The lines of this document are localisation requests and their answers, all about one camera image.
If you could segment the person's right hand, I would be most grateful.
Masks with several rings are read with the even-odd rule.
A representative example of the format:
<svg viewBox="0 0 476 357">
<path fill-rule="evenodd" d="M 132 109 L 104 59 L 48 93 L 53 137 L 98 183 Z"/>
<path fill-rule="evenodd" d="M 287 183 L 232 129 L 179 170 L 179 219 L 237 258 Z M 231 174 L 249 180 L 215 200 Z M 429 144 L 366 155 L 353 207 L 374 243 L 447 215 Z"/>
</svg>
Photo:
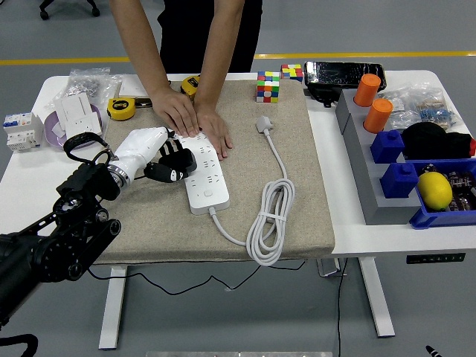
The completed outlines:
<svg viewBox="0 0 476 357">
<path fill-rule="evenodd" d="M 169 86 L 150 95 L 155 113 L 176 133 L 194 137 L 199 133 L 196 112 L 190 100 Z"/>
</svg>

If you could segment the person's left hand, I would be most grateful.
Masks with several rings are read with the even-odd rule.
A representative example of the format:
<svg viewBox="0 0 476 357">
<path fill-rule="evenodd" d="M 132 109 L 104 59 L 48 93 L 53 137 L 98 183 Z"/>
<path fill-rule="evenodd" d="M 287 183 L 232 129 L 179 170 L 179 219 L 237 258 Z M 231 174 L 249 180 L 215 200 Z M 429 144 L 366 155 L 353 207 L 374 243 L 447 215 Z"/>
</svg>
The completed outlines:
<svg viewBox="0 0 476 357">
<path fill-rule="evenodd" d="M 233 141 L 226 122 L 216 112 L 216 107 L 206 103 L 195 103 L 194 109 L 199 128 L 206 134 L 220 161 L 228 157 Z"/>
</svg>

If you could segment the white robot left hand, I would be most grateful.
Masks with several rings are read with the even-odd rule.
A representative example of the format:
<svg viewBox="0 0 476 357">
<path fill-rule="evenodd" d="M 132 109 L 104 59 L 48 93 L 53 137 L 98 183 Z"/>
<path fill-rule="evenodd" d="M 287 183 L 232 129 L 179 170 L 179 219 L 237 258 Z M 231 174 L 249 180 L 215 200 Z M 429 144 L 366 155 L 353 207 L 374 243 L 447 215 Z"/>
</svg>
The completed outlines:
<svg viewBox="0 0 476 357">
<path fill-rule="evenodd" d="M 173 183 L 187 178 L 196 168 L 192 151 L 165 127 L 131 131 L 108 166 L 120 188 L 130 186 L 139 170 L 154 181 Z"/>
</svg>

